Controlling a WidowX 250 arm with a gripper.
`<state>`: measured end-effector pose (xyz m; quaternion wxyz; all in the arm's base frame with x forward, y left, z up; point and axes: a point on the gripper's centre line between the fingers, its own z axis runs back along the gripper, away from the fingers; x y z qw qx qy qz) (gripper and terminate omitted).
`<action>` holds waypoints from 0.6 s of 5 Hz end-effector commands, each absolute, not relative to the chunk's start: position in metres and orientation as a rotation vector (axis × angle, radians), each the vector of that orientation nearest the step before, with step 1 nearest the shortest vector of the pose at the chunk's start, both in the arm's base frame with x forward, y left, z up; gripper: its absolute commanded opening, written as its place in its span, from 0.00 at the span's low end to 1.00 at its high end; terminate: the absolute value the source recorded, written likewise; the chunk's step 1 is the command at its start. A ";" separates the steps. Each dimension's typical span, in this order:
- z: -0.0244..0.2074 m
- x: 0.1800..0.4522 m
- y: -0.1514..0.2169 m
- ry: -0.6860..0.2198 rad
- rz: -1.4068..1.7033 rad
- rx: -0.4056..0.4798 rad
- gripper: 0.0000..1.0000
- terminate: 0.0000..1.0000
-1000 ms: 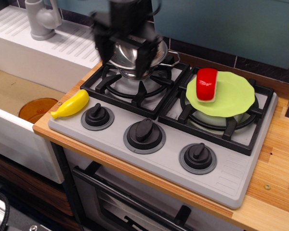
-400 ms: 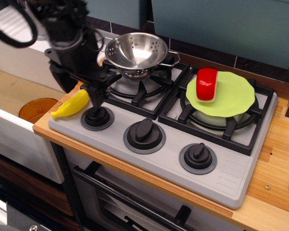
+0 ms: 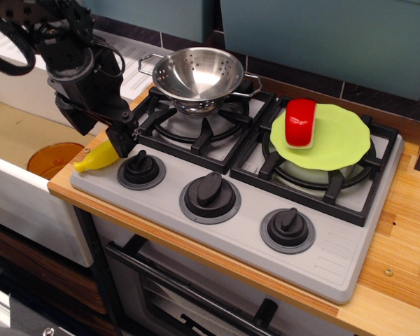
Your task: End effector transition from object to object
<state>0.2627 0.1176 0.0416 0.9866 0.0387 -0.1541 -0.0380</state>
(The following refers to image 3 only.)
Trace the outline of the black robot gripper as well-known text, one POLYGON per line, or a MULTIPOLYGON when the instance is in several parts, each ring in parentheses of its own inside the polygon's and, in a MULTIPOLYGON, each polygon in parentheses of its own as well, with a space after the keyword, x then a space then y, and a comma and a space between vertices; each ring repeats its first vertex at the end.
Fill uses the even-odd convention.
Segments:
POLYGON ((85 50, 85 61, 72 69, 48 71, 48 84, 55 89, 55 104, 81 135, 98 122, 109 127, 108 140, 120 158, 127 158, 138 144, 139 124, 121 97, 123 75, 112 50, 85 50))

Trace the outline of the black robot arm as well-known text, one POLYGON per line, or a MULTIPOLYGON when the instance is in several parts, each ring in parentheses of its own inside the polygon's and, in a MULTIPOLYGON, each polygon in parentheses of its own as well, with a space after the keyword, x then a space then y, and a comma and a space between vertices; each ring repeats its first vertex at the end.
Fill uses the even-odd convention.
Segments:
POLYGON ((127 158, 138 122, 120 95, 125 61, 94 25, 90 9, 77 1, 0 1, 0 32, 26 60, 19 66, 0 57, 0 72, 28 74, 40 55, 55 104, 71 126, 85 135, 97 123, 107 125, 111 145, 127 158))

